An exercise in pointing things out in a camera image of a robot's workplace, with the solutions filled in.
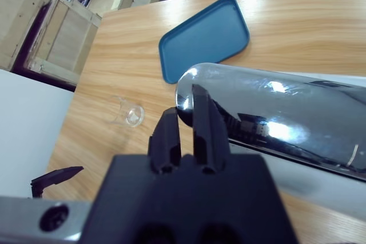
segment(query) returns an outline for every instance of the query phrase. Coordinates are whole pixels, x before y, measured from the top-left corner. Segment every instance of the clear glass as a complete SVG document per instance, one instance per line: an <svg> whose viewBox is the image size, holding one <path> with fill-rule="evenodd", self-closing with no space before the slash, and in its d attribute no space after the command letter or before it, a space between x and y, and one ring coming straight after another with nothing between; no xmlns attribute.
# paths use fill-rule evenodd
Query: clear glass
<svg viewBox="0 0 366 244"><path fill-rule="evenodd" d="M109 123L136 127L144 120L144 109L116 95L108 98L106 120Z"/></svg>

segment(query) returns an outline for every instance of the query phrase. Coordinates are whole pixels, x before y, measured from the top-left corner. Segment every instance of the white wall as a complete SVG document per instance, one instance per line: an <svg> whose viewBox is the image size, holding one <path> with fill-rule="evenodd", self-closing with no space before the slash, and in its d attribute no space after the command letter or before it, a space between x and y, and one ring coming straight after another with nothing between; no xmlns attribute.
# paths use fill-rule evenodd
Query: white wall
<svg viewBox="0 0 366 244"><path fill-rule="evenodd" d="M0 195L31 197L73 93L0 70Z"/></svg>

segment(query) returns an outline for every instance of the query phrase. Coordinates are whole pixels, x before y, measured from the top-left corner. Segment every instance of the wood grain tabletop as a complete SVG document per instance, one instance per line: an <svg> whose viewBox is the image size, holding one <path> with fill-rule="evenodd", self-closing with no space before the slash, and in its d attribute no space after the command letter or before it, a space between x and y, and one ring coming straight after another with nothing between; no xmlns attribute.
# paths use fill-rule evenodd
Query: wood grain tabletop
<svg viewBox="0 0 366 244"><path fill-rule="evenodd" d="M91 48L49 170L85 169L45 198L92 201L115 154L146 154L175 85L162 79L158 43L169 30L216 0L169 0L107 13ZM366 75L366 0L237 0L250 43L223 64L264 70ZM106 100L142 105L135 128L104 121ZM183 154L192 129L180 122ZM301 243L366 243L366 223L282 194Z"/></svg>

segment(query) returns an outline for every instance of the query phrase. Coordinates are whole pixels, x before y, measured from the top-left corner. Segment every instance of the blue tray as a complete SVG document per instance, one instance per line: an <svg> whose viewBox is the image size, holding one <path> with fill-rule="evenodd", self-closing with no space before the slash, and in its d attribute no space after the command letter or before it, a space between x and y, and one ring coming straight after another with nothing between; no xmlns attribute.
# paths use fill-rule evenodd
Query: blue tray
<svg viewBox="0 0 366 244"><path fill-rule="evenodd" d="M249 31L236 0L218 0L160 39L163 78L176 83L193 65L223 61L248 42Z"/></svg>

